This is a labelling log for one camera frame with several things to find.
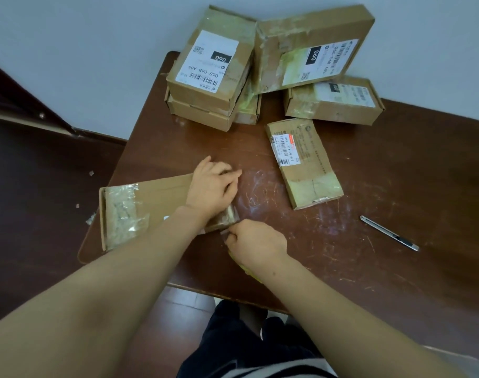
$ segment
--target wooden table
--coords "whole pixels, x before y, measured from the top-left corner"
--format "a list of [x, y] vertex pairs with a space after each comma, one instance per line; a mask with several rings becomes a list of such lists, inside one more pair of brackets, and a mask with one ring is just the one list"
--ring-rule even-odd
[[[416, 341], [479, 357], [479, 121], [392, 101], [372, 127], [316, 121], [345, 196], [294, 211], [264, 129], [284, 119], [281, 94], [263, 95], [256, 126], [228, 133], [171, 116], [164, 73], [177, 55], [166, 56], [110, 185], [192, 172], [206, 155], [242, 168], [241, 218], [283, 232], [288, 253], [318, 278]], [[100, 255], [96, 218], [79, 259]], [[169, 285], [284, 310], [218, 233], [192, 242]]]

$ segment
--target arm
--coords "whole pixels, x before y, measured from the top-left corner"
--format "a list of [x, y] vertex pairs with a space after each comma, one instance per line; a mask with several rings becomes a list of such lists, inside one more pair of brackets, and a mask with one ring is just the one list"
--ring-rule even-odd
[[235, 260], [281, 300], [340, 377], [465, 377], [315, 277], [287, 254], [280, 232], [250, 220], [229, 230]]
[[0, 376], [98, 377], [130, 338], [190, 242], [227, 208], [241, 171], [204, 159], [187, 204], [160, 226], [79, 269], [0, 321]]

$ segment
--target cardboard box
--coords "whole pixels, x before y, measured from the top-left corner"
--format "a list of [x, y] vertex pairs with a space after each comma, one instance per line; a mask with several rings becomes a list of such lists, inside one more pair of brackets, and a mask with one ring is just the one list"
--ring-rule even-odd
[[238, 98], [238, 113], [234, 123], [256, 124], [261, 113], [262, 94], [254, 94], [251, 80], [248, 78]]
[[169, 89], [166, 89], [166, 96], [164, 98], [168, 105], [171, 114], [178, 115], [182, 118], [193, 120], [194, 122], [205, 124], [206, 126], [217, 128], [222, 131], [229, 131], [232, 122], [238, 115], [239, 104], [232, 110], [230, 116], [213, 113], [212, 111], [203, 109], [198, 106], [192, 106], [188, 103], [176, 101], [170, 94]]
[[367, 125], [385, 110], [368, 79], [346, 75], [288, 88], [283, 92], [283, 102], [287, 116]]
[[293, 209], [344, 195], [310, 119], [286, 119], [266, 126]]
[[[103, 250], [111, 250], [155, 227], [186, 203], [192, 174], [99, 189]], [[229, 206], [212, 218], [201, 233], [225, 229], [239, 221]]]
[[374, 24], [363, 5], [259, 22], [254, 93], [268, 93], [344, 74]]
[[255, 20], [214, 6], [167, 75], [177, 101], [230, 116], [248, 75]]

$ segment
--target white wall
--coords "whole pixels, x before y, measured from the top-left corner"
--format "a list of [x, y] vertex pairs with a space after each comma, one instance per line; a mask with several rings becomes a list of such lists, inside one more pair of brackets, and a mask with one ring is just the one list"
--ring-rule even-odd
[[349, 73], [479, 119], [479, 0], [0, 0], [0, 67], [71, 125], [128, 138], [209, 3], [259, 19], [363, 3], [376, 23]]

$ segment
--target dark pants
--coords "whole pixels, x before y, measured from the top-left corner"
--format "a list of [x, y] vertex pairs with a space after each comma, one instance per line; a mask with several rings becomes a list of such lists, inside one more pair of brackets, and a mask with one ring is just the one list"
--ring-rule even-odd
[[306, 358], [321, 358], [306, 333], [278, 317], [262, 326], [261, 340], [239, 319], [239, 305], [221, 301], [196, 351], [182, 363], [177, 378], [218, 378], [232, 369], [253, 368]]

